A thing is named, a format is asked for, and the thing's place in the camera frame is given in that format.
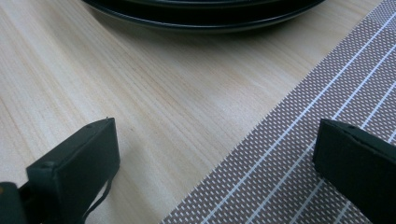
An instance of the wood grain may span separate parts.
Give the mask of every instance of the wood grain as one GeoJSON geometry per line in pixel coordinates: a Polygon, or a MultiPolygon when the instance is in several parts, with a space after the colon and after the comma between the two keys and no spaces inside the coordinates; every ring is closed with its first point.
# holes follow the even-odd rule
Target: wood grain
{"type": "Polygon", "coordinates": [[[379,0],[238,34],[151,30],[78,0],[0,2],[0,181],[114,117],[121,168],[87,223],[156,223],[379,0]]]}

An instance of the striped placemat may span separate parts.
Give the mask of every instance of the striped placemat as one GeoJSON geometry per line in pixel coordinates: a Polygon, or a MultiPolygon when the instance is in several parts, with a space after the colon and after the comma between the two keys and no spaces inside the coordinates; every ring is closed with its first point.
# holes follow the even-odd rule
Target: striped placemat
{"type": "Polygon", "coordinates": [[[396,1],[385,0],[163,223],[362,223],[314,170],[320,119],[396,143],[396,1]]]}

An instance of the wooden table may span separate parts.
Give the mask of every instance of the wooden table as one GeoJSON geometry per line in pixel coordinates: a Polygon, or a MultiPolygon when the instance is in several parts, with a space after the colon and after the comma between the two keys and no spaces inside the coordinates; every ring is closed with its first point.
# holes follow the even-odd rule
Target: wooden table
{"type": "Polygon", "coordinates": [[[113,117],[121,168],[87,223],[165,217],[380,0],[238,34],[151,30],[79,0],[0,2],[0,181],[113,117]]]}

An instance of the stacked plates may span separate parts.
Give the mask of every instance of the stacked plates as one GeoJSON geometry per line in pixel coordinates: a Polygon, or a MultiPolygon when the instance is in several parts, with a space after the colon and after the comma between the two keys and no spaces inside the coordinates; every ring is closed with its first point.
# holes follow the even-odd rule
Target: stacked plates
{"type": "Polygon", "coordinates": [[[233,32],[291,19],[324,0],[83,0],[112,16],[148,26],[233,32]]]}

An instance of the black plastic object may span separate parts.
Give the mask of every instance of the black plastic object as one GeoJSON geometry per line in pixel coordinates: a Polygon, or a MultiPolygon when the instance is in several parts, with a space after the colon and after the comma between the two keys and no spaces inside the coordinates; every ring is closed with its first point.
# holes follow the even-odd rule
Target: black plastic object
{"type": "Polygon", "coordinates": [[[373,223],[396,223],[396,147],[343,122],[323,119],[315,169],[373,223]]]}
{"type": "Polygon", "coordinates": [[[29,181],[19,196],[16,187],[0,185],[7,190],[0,204],[15,207],[10,212],[0,209],[0,223],[83,223],[108,194],[119,168],[115,120],[88,124],[27,167],[29,181]],[[92,205],[105,183],[104,195],[92,205]],[[9,221],[16,217],[27,221],[9,221]]]}
{"type": "Polygon", "coordinates": [[[198,33],[244,31],[289,20],[324,0],[83,0],[134,23],[198,33]]]}

